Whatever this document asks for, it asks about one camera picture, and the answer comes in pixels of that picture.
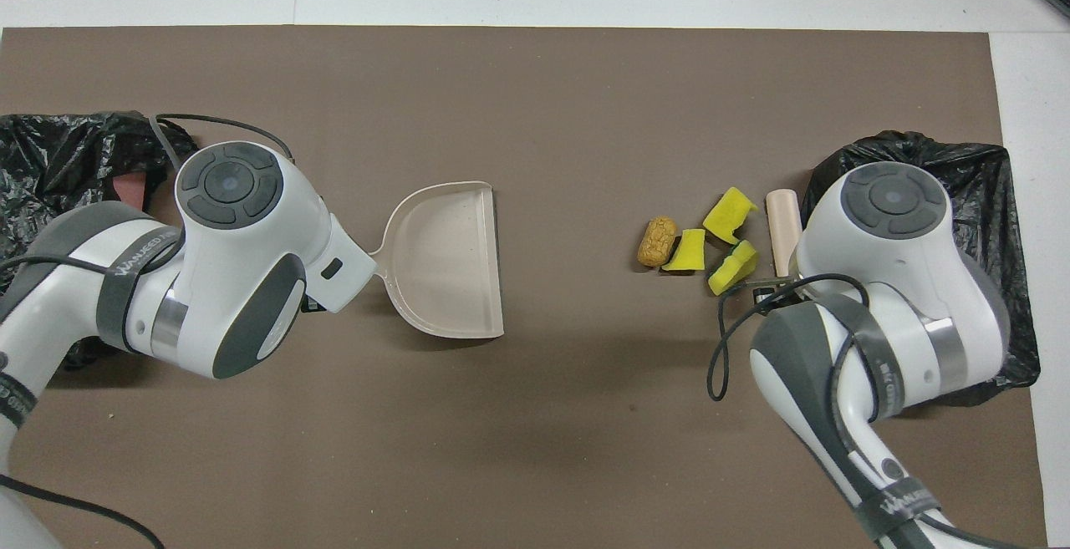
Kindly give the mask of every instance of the robotic arm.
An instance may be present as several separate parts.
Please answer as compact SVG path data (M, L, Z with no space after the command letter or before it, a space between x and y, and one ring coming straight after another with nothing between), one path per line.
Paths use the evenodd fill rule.
M1006 354L1008 315L993 283L954 245L950 201L910 165L878 163L826 192L796 247L812 301L773 311L751 369L774 410L884 548L1002 547L948 525L939 503L870 424L985 381ZM869 303L868 308L859 300Z
M182 232L102 202L57 217L31 245L28 255L66 263L26 265L0 299L0 473L75 341L100 336L227 378L271 355L306 294L338 311L376 270L299 169L263 146L197 152L174 195ZM5 488L0 522L0 547L59 546Z

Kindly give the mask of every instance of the yellow sponge piece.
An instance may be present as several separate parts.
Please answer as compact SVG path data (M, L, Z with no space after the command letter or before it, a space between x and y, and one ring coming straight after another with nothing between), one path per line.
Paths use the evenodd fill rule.
M729 244L738 244L735 230L739 229L747 213L751 211L758 211L758 207L737 187L730 187L702 220L702 226Z
M721 266L709 275L709 279L707 279L709 289L714 291L715 295L720 296L725 290L752 274L756 268L758 250L750 242L744 240L732 247L729 256L724 257Z
M706 269L706 231L685 229L672 260L661 265L661 271L702 271Z

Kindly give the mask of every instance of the brown table surface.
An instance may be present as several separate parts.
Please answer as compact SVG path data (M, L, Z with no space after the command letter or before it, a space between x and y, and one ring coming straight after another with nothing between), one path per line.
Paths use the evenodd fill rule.
M700 276L638 271L636 245L655 215L698 227L729 186L755 201L801 189L819 161L882 129L1000 141L978 34L4 30L0 111L126 109L281 135L366 249L409 192L470 179L496 192L502 338L426 336L373 279L231 380L129 355L58 376L13 473L174 548L868 547L756 392L756 322L712 403L714 299ZM768 274L764 217L742 233ZM709 245L707 262L725 248ZM1043 544L1028 393L878 432L952 521ZM31 504L70 547L144 546Z

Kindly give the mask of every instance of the black plastic bag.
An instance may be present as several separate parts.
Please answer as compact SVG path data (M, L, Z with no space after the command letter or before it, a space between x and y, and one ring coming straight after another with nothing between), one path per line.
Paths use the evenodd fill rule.
M169 124L164 133L180 155L196 149L181 127ZM144 172L148 199L167 165L149 119L138 112L0 117L0 255L24 254L48 222L76 207L117 199L114 177ZM0 272L0 292L15 272ZM79 365L92 352L79 342L66 364Z
M882 161L915 165L944 184L954 213L956 244L988 272L1010 311L1010 348L999 373L987 382L945 395L936 402L980 405L1007 388L1036 382L1040 359L1007 150L983 143L941 143L916 132L883 132L860 139L813 170L802 197L802 224L806 225L819 199L841 176L860 165Z

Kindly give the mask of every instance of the scoop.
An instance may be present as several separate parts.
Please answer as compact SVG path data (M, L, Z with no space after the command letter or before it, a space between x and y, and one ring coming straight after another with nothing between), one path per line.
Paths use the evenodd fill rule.
M446 338L504 334L494 196L485 182L425 187L398 204L376 275L401 317Z

